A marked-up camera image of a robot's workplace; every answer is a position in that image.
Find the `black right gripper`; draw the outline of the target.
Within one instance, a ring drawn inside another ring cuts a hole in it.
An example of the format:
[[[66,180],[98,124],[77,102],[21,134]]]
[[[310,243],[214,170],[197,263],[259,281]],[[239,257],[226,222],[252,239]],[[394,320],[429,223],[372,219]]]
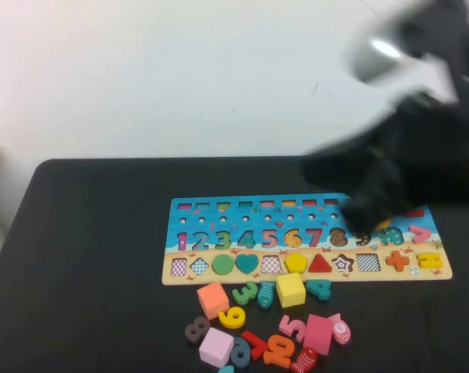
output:
[[[425,92],[350,139],[369,172],[341,206],[355,233],[386,228],[392,212],[422,204],[469,204],[469,109]]]

